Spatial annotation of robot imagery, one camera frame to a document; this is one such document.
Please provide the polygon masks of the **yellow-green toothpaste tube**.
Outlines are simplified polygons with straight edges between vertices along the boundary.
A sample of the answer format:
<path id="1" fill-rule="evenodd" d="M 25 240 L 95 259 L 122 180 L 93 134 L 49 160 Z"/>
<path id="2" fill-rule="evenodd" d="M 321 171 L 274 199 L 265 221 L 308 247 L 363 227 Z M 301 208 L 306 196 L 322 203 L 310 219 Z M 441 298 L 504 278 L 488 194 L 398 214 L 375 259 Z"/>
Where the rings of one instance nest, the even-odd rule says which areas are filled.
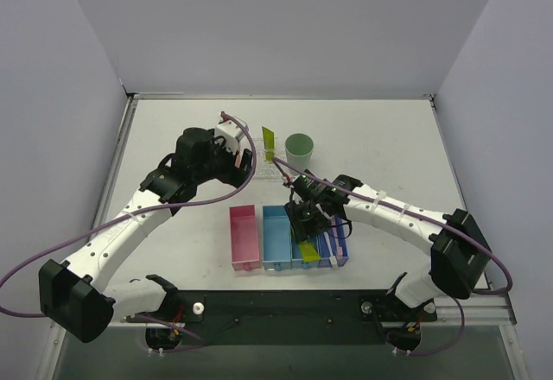
<path id="1" fill-rule="evenodd" d="M 309 241 L 300 242 L 298 244 L 298 249 L 305 263 L 318 262 L 321 259 L 318 250 Z"/>
<path id="2" fill-rule="evenodd" d="M 264 143 L 264 158 L 267 162 L 272 162 L 273 156 L 276 151 L 274 131 L 263 126 L 262 134 Z"/>

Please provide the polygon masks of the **green plastic cup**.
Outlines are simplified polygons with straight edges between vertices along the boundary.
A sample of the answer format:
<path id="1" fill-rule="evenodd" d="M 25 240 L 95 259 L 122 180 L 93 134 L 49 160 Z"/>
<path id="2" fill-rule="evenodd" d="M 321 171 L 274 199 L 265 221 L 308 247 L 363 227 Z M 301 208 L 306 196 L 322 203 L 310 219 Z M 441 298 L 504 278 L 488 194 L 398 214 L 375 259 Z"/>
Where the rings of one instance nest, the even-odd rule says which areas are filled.
<path id="1" fill-rule="evenodd" d="M 287 163 L 300 171 L 308 168 L 315 144 L 313 139 L 303 133 L 288 136 L 284 143 Z"/>

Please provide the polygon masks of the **clear textured plastic box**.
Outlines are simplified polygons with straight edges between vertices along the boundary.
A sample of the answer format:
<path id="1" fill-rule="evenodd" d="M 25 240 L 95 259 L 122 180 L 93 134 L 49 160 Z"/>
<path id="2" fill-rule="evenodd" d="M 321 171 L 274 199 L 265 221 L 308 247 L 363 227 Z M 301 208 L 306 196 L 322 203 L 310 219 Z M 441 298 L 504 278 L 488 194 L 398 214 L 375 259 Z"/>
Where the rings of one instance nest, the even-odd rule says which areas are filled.
<path id="1" fill-rule="evenodd" d="M 262 138 L 253 139 L 257 154 L 257 167 L 255 178 L 260 180 L 268 180 L 280 175 L 280 172 L 273 161 L 270 159 L 272 156 L 282 158 L 284 152 L 277 138 L 273 140 L 273 147 L 266 149 L 264 146 L 264 140 Z"/>

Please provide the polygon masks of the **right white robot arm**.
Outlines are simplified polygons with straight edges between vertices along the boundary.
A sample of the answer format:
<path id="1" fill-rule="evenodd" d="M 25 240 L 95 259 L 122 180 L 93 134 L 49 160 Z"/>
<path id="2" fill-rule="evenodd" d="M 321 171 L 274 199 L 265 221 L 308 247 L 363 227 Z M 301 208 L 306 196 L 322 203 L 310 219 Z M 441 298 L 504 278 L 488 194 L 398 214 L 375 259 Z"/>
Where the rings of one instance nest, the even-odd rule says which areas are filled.
<path id="1" fill-rule="evenodd" d="M 347 227 L 370 225 L 428 256 L 427 264 L 401 274 L 389 290 L 408 308 L 438 296 L 469 298 L 490 261 L 479 226 L 464 210 L 446 214 L 422 209 L 344 174 L 319 182 L 304 172 L 289 188 L 284 209 L 297 242 L 330 231 L 334 219 L 340 219 Z"/>

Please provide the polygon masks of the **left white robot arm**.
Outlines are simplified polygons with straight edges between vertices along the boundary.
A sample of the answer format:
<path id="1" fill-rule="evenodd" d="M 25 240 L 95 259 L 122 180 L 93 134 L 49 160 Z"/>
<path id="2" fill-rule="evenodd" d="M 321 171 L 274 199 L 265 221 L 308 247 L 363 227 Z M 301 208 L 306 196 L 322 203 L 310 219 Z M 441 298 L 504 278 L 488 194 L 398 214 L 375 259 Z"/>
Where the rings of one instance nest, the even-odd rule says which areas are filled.
<path id="1" fill-rule="evenodd" d="M 210 130 L 188 128 L 175 151 L 148 173 L 125 208 L 85 246 L 62 263 L 47 261 L 39 270 L 44 315 L 83 343 L 95 340 L 116 319 L 150 313 L 169 320 L 177 309 L 178 289 L 158 275 L 139 276 L 112 285 L 112 277 L 158 226 L 208 181 L 241 189 L 252 178 L 254 154 L 240 145 L 245 126 L 232 120 Z"/>

